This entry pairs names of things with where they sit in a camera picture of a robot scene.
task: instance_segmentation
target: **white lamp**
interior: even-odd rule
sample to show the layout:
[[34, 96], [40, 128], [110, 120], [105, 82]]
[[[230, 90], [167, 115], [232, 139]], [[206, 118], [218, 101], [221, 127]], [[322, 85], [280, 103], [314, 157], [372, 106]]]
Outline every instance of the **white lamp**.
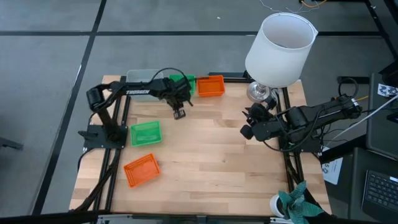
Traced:
[[308, 20], [296, 14], [281, 12], [264, 19], [245, 61], [248, 74], [256, 81], [249, 85], [249, 99], [263, 102], [269, 87], [296, 82], [317, 34]]

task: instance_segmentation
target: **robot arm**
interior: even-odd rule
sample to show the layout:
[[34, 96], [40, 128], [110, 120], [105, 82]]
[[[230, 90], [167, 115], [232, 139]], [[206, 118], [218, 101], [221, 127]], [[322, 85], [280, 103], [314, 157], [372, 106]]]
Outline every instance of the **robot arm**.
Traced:
[[258, 141], [265, 141], [282, 137], [292, 146], [289, 151], [301, 152], [320, 151], [317, 129], [340, 119], [358, 118], [362, 112], [362, 107], [346, 95], [316, 106], [293, 107], [276, 115], [258, 103], [246, 109], [248, 113], [244, 114], [249, 125], [241, 129], [245, 138], [254, 136]]
[[[111, 94], [107, 99], [104, 98], [103, 90], [109, 90]], [[120, 142], [124, 145], [123, 138], [126, 133], [123, 133], [123, 128], [118, 126], [117, 122], [111, 119], [107, 108], [111, 106], [114, 101], [124, 95], [152, 95], [160, 100], [165, 99], [167, 104], [174, 110], [174, 119], [185, 117], [183, 102], [187, 101], [191, 106], [191, 95], [189, 91], [191, 86], [186, 77], [173, 81], [169, 78], [154, 79], [150, 82], [143, 83], [121, 83], [112, 82], [109, 84], [97, 85], [86, 92], [88, 104], [92, 112], [98, 114], [102, 121], [102, 126], [99, 130], [79, 131], [86, 141], [98, 142], [96, 139], [104, 136], [104, 142]]]

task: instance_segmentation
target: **green plastic bin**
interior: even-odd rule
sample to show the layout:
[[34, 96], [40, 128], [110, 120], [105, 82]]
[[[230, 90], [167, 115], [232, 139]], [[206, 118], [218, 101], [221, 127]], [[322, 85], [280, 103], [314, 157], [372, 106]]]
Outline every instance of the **green plastic bin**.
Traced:
[[130, 134], [132, 146], [145, 146], [162, 141], [162, 131], [158, 121], [132, 125]]
[[[191, 90], [189, 93], [191, 93], [191, 96], [195, 93], [195, 76], [194, 75], [185, 75], [187, 76], [187, 79], [189, 81], [189, 84], [191, 85]], [[169, 78], [174, 81], [178, 81], [183, 78], [182, 75], [170, 75]]]

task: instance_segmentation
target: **sticker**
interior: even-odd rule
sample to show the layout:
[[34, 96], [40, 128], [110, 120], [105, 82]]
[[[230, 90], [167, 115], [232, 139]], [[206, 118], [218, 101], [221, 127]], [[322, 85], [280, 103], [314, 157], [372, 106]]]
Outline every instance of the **sticker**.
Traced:
[[378, 95], [389, 97], [395, 96], [398, 93], [398, 89], [392, 86], [387, 86], [379, 83], [379, 88], [377, 89]]
[[354, 98], [352, 98], [351, 101], [353, 102], [353, 104], [354, 104], [355, 106], [359, 106], [359, 103], [358, 103]]
[[[322, 151], [325, 152], [327, 150], [329, 150], [329, 148], [324, 147]], [[323, 179], [331, 184], [337, 185], [342, 163], [343, 158], [339, 158], [326, 164], [322, 164]]]

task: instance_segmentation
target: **orange plastic bin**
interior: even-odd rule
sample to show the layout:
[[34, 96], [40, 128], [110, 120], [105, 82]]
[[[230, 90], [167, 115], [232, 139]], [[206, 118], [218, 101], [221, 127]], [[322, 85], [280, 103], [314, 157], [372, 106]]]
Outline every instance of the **orange plastic bin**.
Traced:
[[201, 97], [221, 96], [225, 92], [224, 77], [222, 75], [212, 75], [209, 78], [199, 78], [198, 94]]
[[160, 169], [151, 153], [125, 165], [124, 172], [129, 186], [133, 188], [158, 176]]

